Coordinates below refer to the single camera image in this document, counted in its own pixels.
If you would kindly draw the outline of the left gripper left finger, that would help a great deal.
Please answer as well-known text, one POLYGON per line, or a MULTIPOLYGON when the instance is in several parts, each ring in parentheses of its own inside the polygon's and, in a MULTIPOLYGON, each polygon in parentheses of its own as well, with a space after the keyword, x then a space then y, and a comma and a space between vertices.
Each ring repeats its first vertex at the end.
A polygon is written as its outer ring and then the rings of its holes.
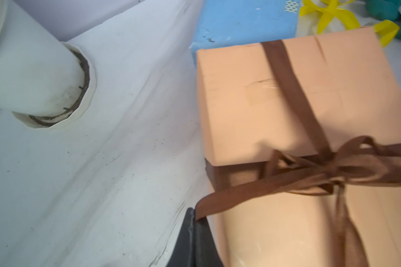
POLYGON ((195 211, 189 208, 184 216, 177 242, 167 267, 195 266, 195 211))

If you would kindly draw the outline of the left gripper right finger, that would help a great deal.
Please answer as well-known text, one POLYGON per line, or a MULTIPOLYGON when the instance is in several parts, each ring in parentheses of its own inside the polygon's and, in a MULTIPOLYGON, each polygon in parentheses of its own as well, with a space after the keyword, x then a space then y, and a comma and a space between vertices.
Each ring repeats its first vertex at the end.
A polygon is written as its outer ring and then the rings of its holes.
POLYGON ((207 218, 196 221, 194 243, 196 267, 224 267, 218 255, 207 218))

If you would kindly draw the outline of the tan gift box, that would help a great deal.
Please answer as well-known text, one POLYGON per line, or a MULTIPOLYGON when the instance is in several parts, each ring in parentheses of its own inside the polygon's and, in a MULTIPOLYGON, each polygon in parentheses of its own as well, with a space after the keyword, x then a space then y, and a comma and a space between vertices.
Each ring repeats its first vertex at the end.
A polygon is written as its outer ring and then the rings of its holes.
MULTIPOLYGON (((371 27, 283 41, 332 151, 358 136, 401 145, 401 89, 371 27)), ((214 191, 257 180, 278 150, 315 155, 259 43, 197 52, 199 115, 214 191)), ((401 188, 348 186, 372 267, 401 267, 401 188)), ((279 193, 213 216, 227 267, 337 267, 335 196, 279 193)))

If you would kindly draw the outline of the brown ribbon bow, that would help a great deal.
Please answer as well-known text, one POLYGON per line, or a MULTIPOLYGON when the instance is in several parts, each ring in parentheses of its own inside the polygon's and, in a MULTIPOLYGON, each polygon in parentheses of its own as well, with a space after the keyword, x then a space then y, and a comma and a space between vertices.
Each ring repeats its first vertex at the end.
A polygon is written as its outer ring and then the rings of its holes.
POLYGON ((371 136, 350 139, 337 152, 332 152, 293 71, 283 41, 264 42, 262 47, 282 95, 300 120, 318 160, 310 161, 274 150, 258 180, 201 199, 195 208, 196 220, 250 199, 282 192, 313 196, 336 194, 335 226, 340 264, 343 267, 366 267, 368 257, 350 217, 346 186, 401 187, 401 154, 376 143, 371 136))

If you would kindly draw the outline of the light blue gift box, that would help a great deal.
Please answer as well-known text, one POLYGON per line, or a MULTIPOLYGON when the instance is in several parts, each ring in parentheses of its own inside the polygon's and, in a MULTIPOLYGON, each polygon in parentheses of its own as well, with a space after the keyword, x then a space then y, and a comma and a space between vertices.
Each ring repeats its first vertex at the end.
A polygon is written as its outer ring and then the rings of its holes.
POLYGON ((190 50, 294 38, 300 0, 204 1, 190 50))

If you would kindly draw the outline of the yellow ribbon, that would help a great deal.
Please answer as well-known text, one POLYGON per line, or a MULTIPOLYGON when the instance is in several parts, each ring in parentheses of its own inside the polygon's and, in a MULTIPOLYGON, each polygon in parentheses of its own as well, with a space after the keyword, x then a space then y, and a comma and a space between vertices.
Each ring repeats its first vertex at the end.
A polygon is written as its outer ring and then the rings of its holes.
MULTIPOLYGON (((339 6, 352 2, 353 1, 340 3, 338 0, 322 1, 322 3, 326 4, 326 7, 319 7, 311 0, 303 0, 299 16, 302 17, 307 14, 316 13, 319 16, 316 27, 317 34, 323 33, 334 18, 337 18, 346 30, 354 30, 361 28, 355 14, 351 11, 339 8, 339 6)), ((385 47, 396 37, 400 27, 390 20, 384 20, 374 24, 373 30, 379 36, 382 47, 385 47)))

